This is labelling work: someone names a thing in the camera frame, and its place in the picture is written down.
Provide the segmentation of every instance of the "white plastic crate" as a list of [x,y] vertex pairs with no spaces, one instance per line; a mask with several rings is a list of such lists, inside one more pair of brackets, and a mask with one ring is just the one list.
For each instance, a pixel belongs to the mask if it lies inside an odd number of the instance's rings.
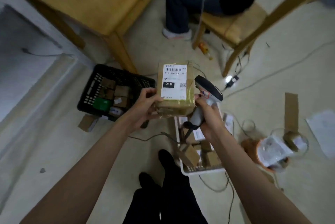
[[[179,127],[178,127],[178,117],[174,117],[174,126],[176,128],[176,138],[177,142],[179,142],[178,147],[180,146],[180,136],[179,136]],[[180,170],[184,175],[198,175],[198,174],[205,174],[205,173],[216,173],[216,172],[225,172],[226,169],[223,167],[219,168],[206,168],[204,166],[198,166],[195,168],[187,167],[183,164],[182,160],[179,159],[180,162]]]

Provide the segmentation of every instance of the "tiled floor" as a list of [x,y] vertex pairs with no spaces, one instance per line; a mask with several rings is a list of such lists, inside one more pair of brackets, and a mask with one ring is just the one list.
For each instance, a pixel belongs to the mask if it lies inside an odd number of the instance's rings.
[[[267,11],[282,0],[257,0]],[[161,35],[165,11],[164,0],[153,0],[127,34],[132,60],[141,74],[157,72],[159,61],[174,61],[178,57],[191,59],[220,89],[224,86],[218,60],[222,52],[220,40],[210,34],[205,40],[211,45],[214,60],[206,59],[199,50],[193,51],[190,42],[169,41]],[[334,85],[335,10],[314,2],[296,10],[261,35],[251,51],[249,65],[240,74],[240,80],[224,95],[251,85],[272,72],[303,59],[307,60],[258,84],[224,99],[223,110],[234,113],[242,122],[252,119],[259,134],[268,135],[274,128],[283,127],[284,93],[299,94],[299,131],[306,135],[310,151],[303,159],[293,159],[287,170],[278,175],[285,195],[313,222],[330,223],[335,218],[334,198],[335,164],[323,155],[310,132],[305,118],[324,109],[335,109]],[[86,35],[91,55],[106,53],[105,48],[94,48],[100,42]],[[39,127],[24,135],[25,142],[35,142],[18,182],[0,215],[1,223],[18,223],[44,194],[68,171],[112,124],[99,120],[91,133],[77,128],[82,113],[76,104],[90,71],[82,73],[64,90],[54,104],[49,117]],[[174,133],[173,121],[152,121],[145,130],[134,135],[147,138],[160,131]],[[241,130],[236,126],[236,138]],[[172,149],[165,137],[149,142],[133,139],[123,146],[111,170],[88,223],[121,223],[133,192],[139,187],[137,174],[147,171],[156,180],[162,180],[163,170],[157,159],[161,148]],[[204,175],[214,188],[225,184],[224,174]],[[206,188],[198,176],[190,178],[200,208],[209,223],[226,223],[232,192],[214,193]],[[232,206],[231,223],[243,223],[240,201]]]

